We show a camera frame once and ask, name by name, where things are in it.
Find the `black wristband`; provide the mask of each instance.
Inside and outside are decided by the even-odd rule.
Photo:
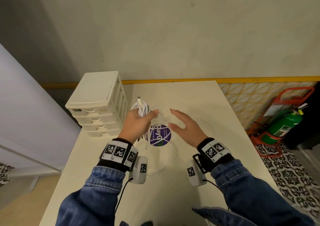
[[[130,167],[131,167],[130,162],[131,163],[134,162],[134,160],[136,159],[137,153],[133,153],[133,154],[129,155],[129,152],[131,153],[130,149],[131,149],[131,147],[133,147],[133,144],[130,143],[129,141],[127,141],[125,139],[122,139],[122,138],[115,138],[115,139],[113,139],[113,141],[119,141],[119,142],[128,144],[128,146],[127,146],[127,148],[126,148],[126,150],[125,150],[125,152],[124,152],[124,154],[122,156],[122,158],[123,158],[122,161],[121,162],[116,162],[116,161],[113,161],[113,160],[103,159],[102,158],[103,153],[107,152],[106,151],[107,146],[108,146],[107,145],[106,148],[103,150],[101,156],[100,156],[100,160],[99,160],[97,166],[105,166],[105,167],[113,168],[113,169],[116,169],[116,170],[119,170],[119,171],[122,171],[122,172],[125,173],[126,171],[128,171],[130,169]]]
[[[219,164],[225,164],[234,160],[233,156],[230,154],[230,151],[222,143],[216,141],[214,138],[204,139],[198,145],[197,150],[200,153],[200,164],[207,172],[211,172]]]

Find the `person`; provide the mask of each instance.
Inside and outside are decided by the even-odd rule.
[[[213,141],[213,138],[209,138],[187,114],[173,109],[170,111],[185,124],[185,128],[180,128],[173,123],[169,123],[169,128],[202,154],[201,148]],[[130,111],[118,138],[113,139],[114,143],[124,144],[127,149],[131,149],[134,142],[146,133],[151,120],[157,117],[158,112],[154,110],[140,118],[138,109]],[[227,226],[314,225],[309,216],[290,206],[269,184],[255,178],[240,160],[234,159],[230,153],[222,156],[216,162],[208,157],[203,158],[200,163],[203,163],[207,171],[211,171],[211,176],[215,179],[231,210],[208,207],[192,208],[195,213],[213,224]],[[101,156],[84,186],[63,200],[56,226],[114,225],[117,197],[121,191],[126,171],[128,171],[126,165],[102,159]],[[142,225],[149,226],[153,223],[146,222]]]

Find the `fire extinguisher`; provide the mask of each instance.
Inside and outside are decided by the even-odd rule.
[[[283,137],[302,121],[302,115],[303,112],[300,108],[298,108],[298,110],[293,110],[290,113],[286,113],[280,118],[274,120],[266,130],[275,137]],[[270,145],[273,145],[278,141],[268,135],[264,135],[261,140]]]

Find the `yellow wire mesh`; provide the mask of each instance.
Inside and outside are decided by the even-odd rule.
[[[219,84],[243,128],[248,130],[281,91],[292,87],[314,86],[316,82],[228,83]],[[306,90],[286,92],[284,99],[304,95]]]

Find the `yellow rail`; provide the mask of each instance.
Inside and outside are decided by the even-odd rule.
[[[206,78],[206,79],[171,79],[171,80],[131,80],[122,81],[122,84],[145,84],[166,82],[189,82],[189,81],[216,81],[218,84],[226,83],[270,83],[270,82],[312,82],[320,81],[320,76],[297,76],[297,77],[259,77],[259,78]],[[43,83],[44,89],[74,89],[78,82],[69,83]]]

